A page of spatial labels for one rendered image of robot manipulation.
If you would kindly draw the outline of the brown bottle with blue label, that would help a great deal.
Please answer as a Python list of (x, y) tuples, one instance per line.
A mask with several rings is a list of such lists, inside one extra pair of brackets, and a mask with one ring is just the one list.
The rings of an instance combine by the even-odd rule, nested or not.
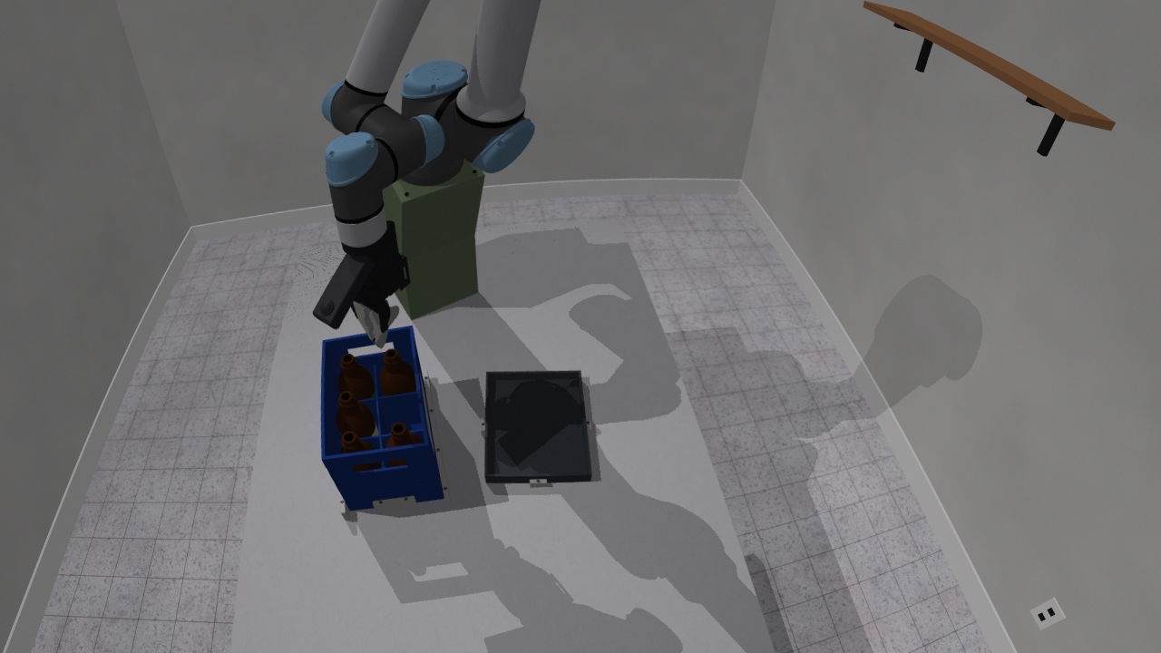
[[(423, 443), (423, 442), (419, 435), (409, 433), (408, 426), (403, 425), (403, 423), (395, 423), (394, 426), (391, 426), (391, 437), (389, 438), (389, 442), (385, 444), (385, 449), (408, 445), (408, 443)], [(389, 464), (390, 467), (396, 467), (401, 466), (401, 464), (408, 464), (408, 462), (405, 461), (405, 459), (402, 460), (399, 459)]]

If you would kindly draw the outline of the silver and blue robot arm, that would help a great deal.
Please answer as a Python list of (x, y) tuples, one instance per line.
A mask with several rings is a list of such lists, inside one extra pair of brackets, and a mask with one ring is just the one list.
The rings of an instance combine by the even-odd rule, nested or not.
[[(324, 117), (344, 132), (325, 150), (325, 170), (337, 235), (348, 247), (385, 234), (382, 191), (391, 182), (447, 182), (463, 160), (496, 173), (533, 138), (520, 85), (541, 0), (481, 0), (469, 80), (461, 63), (420, 63), (404, 77), (401, 114), (383, 103), (428, 3), (377, 0), (346, 79), (322, 101)], [(313, 316), (339, 329), (374, 265), (345, 254)]]

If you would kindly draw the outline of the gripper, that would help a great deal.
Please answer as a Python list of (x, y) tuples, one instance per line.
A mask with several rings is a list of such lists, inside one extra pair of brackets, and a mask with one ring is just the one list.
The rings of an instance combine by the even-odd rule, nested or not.
[[(394, 220), (387, 220), (385, 227), (388, 227), (385, 234), (369, 247), (348, 247), (341, 241), (346, 254), (366, 256), (375, 263), (351, 308), (356, 320), (365, 326), (366, 335), (381, 350), (385, 345), (388, 328), (399, 314), (399, 306), (390, 307), (385, 297), (394, 295), (399, 287), (402, 292), (410, 284), (408, 257), (398, 252)], [(404, 266), (406, 278), (404, 278)]]

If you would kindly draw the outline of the blue crate with dividers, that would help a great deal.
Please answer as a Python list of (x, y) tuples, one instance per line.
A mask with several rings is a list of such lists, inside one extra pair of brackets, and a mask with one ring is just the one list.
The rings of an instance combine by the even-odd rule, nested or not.
[[(444, 487), (440, 487), (441, 478), (437, 467), (438, 458), (432, 442), (433, 433), (427, 414), (428, 404), (424, 392), (417, 346), (406, 340), (387, 337), (385, 343), (390, 342), (394, 342), (394, 349), (401, 353), (401, 359), (409, 363), (414, 369), (417, 392), (383, 396), (380, 371), (385, 364), (383, 361), (385, 352), (354, 356), (356, 363), (370, 372), (375, 383), (375, 399), (356, 400), (372, 410), (380, 431), (380, 435), (360, 438), (361, 442), (372, 443), (375, 450), (370, 451), (339, 454), (342, 449), (342, 435), (337, 430), (336, 422), (337, 409), (339, 409), (337, 399), (340, 396), (340, 392), (337, 389), (337, 376), (342, 371), (340, 361), (342, 356), (348, 353), (347, 350), (374, 346), (375, 344), (369, 337), (360, 338), (347, 342), (322, 356), (322, 462), (336, 481), (337, 490), (341, 493), (349, 510), (373, 509), (373, 501), (388, 498), (414, 496), (418, 502), (444, 498)], [(426, 406), (427, 412), (424, 406)], [(395, 423), (403, 423), (410, 433), (420, 435), (423, 443), (385, 449), (385, 444), (391, 437), (391, 426)], [(399, 459), (405, 459), (408, 464), (390, 467), (389, 462)], [(366, 462), (381, 462), (383, 468), (382, 471), (354, 472), (352, 464)]]

